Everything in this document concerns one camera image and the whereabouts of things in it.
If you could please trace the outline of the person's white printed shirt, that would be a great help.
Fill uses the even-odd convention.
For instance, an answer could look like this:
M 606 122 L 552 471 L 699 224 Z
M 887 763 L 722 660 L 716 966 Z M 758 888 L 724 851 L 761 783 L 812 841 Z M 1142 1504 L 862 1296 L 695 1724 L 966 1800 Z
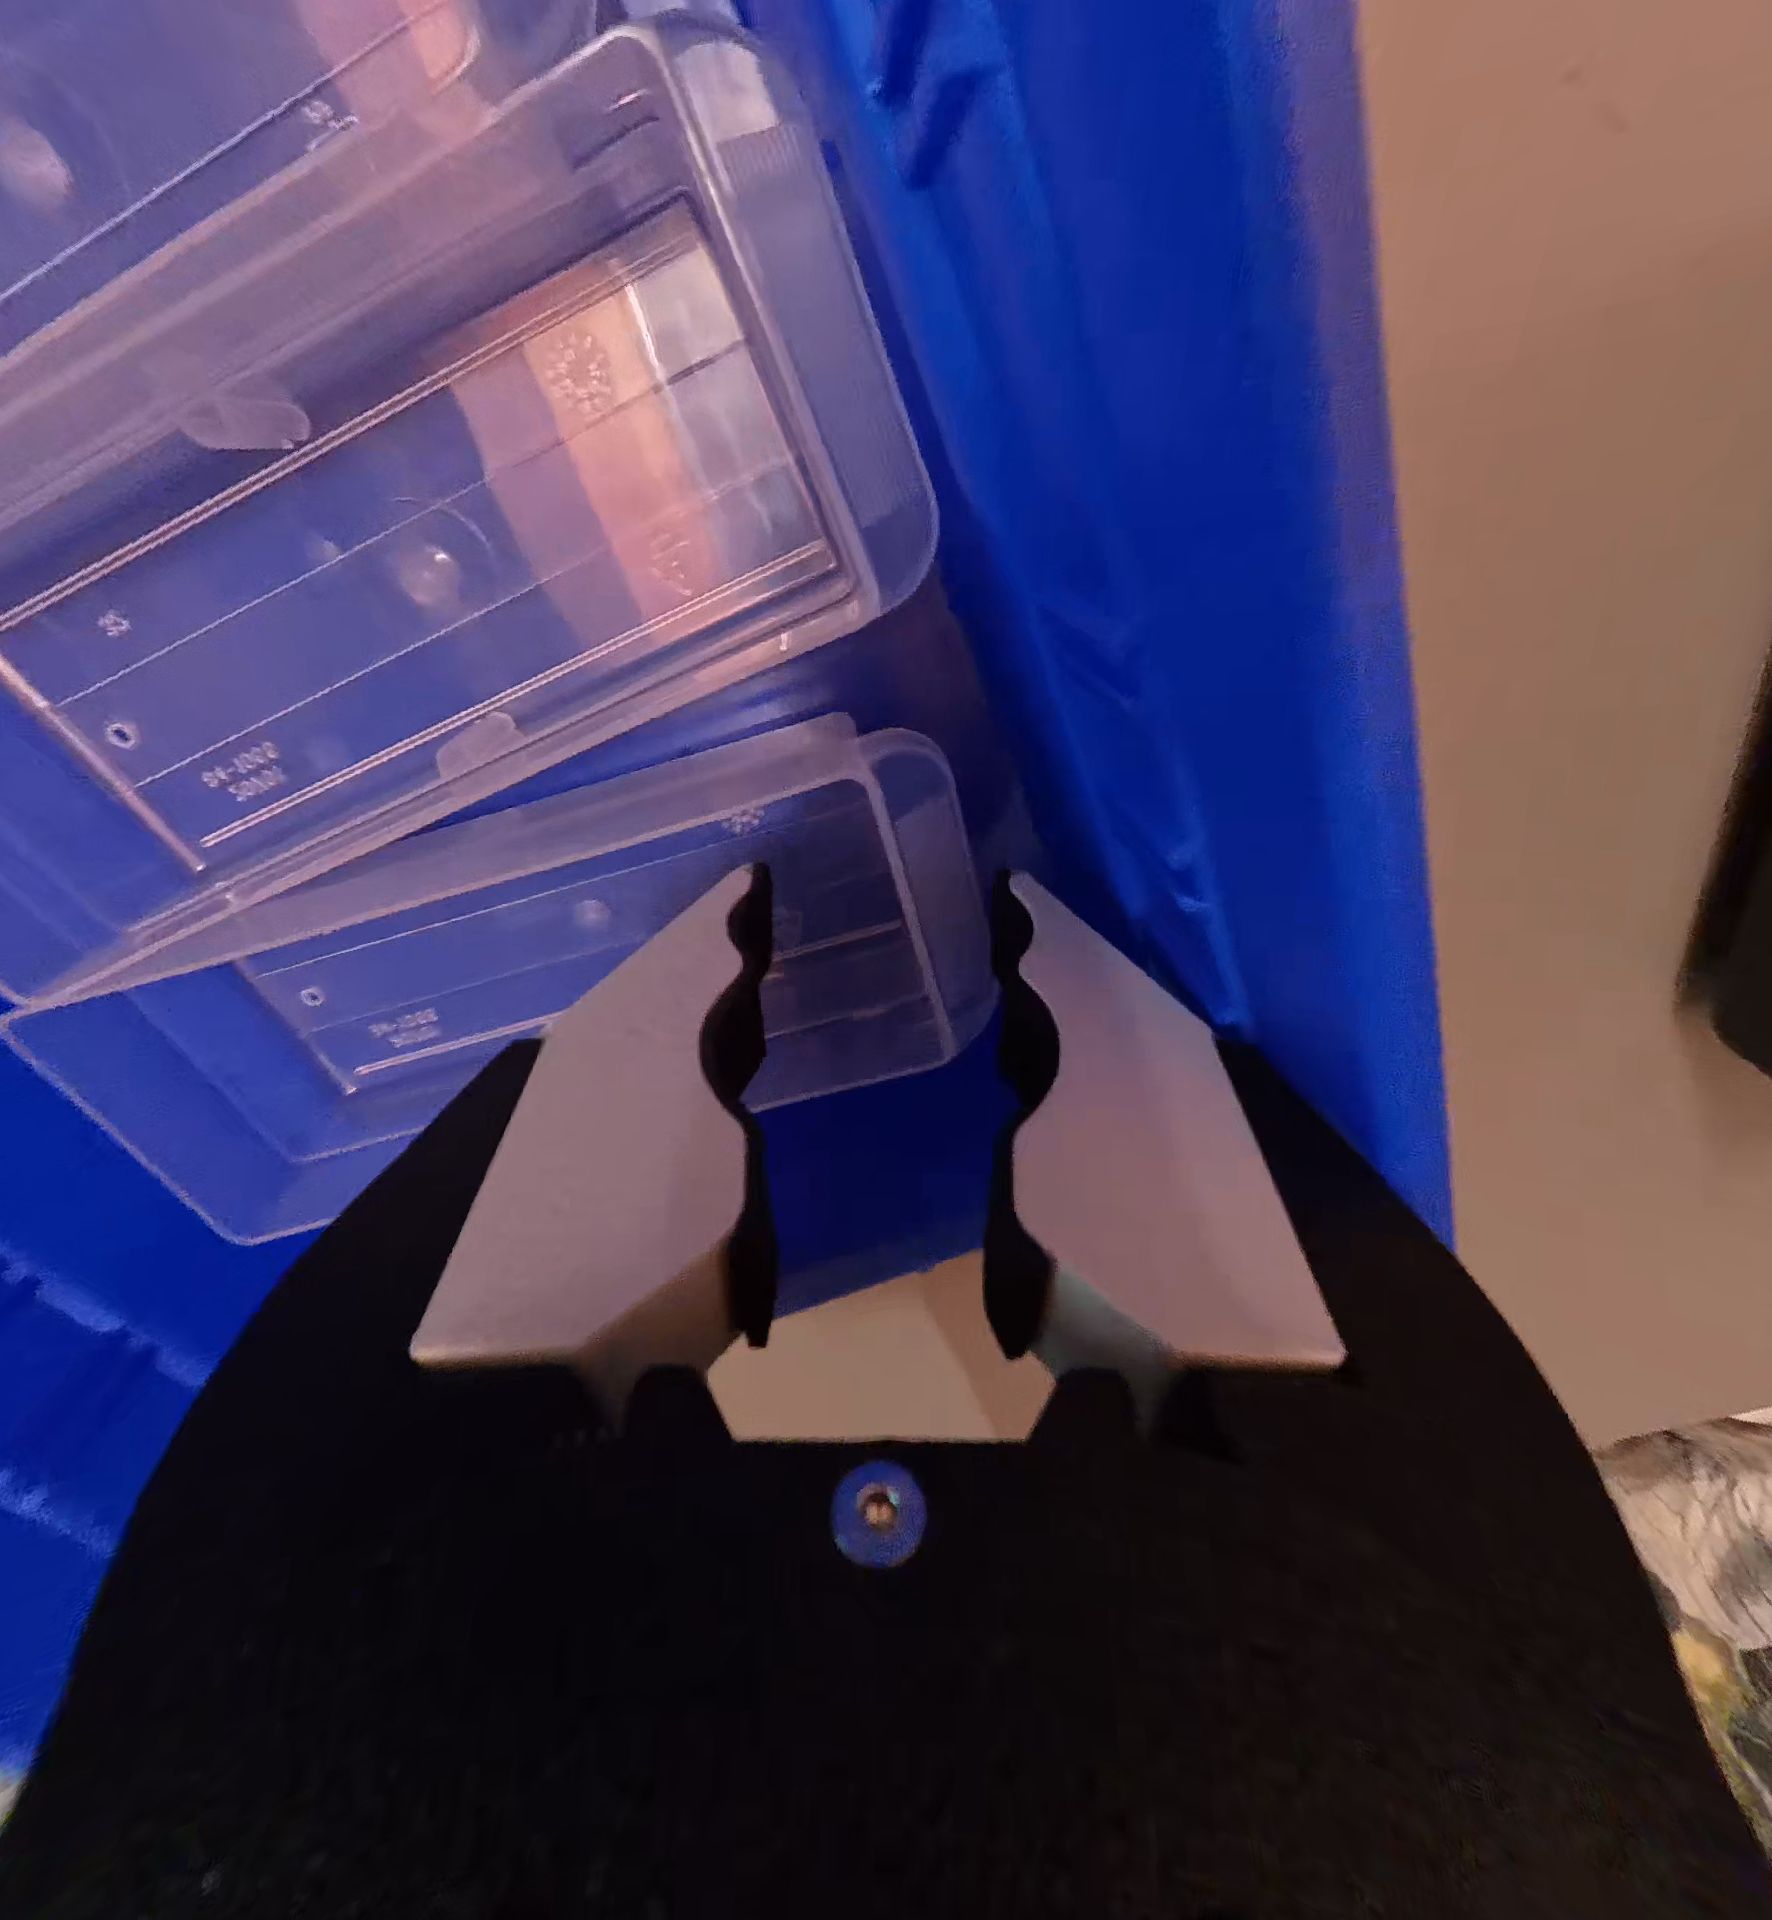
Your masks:
M 1594 1461 L 1772 1860 L 1772 1408 L 1628 1437 Z

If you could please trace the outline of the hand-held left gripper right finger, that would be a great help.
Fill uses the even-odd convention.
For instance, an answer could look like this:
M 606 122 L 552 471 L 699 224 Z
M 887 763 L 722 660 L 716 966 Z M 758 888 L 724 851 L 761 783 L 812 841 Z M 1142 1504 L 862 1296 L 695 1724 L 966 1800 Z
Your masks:
M 1206 1021 L 1039 878 L 990 905 L 995 1069 L 982 1299 L 1007 1360 L 1111 1374 L 1158 1431 L 1182 1380 L 1337 1380 L 1344 1337 Z

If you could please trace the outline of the large blue storage bin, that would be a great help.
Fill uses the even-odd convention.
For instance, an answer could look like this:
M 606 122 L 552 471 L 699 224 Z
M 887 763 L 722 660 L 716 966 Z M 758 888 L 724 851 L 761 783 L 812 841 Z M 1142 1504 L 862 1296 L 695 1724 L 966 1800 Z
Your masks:
M 932 561 L 870 625 L 399 838 L 819 717 L 920 733 L 977 878 L 1033 862 L 1449 1237 L 1354 8 L 729 6 L 820 142 Z M 788 1299 L 969 1243 L 990 1021 L 941 1068 L 771 1110 L 807 1150 Z M 311 1237 L 227 1240 L 0 1035 L 0 1772 Z

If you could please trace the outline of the clear plastic drawer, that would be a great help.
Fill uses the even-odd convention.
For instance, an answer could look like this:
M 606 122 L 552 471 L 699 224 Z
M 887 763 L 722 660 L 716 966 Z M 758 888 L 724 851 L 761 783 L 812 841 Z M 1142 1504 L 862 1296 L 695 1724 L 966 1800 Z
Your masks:
M 451 821 L 0 1021 L 237 1244 L 335 1220 L 504 1046 L 758 864 L 764 1114 L 944 1065 L 994 1007 L 947 757 L 843 714 Z
M 326 136 L 456 79 L 494 5 L 0 5 L 0 355 Z
M 802 96 L 729 5 L 456 77 L 0 355 L 24 1004 L 870 625 L 935 498 Z

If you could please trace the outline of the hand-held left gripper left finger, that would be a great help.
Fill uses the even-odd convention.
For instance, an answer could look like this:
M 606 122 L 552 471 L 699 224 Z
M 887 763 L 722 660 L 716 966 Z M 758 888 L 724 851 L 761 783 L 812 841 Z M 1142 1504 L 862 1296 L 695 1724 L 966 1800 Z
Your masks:
M 656 1369 L 761 1348 L 777 1312 L 766 1136 L 771 872 L 735 867 L 558 1017 L 443 1264 L 410 1357 L 562 1366 L 620 1419 Z

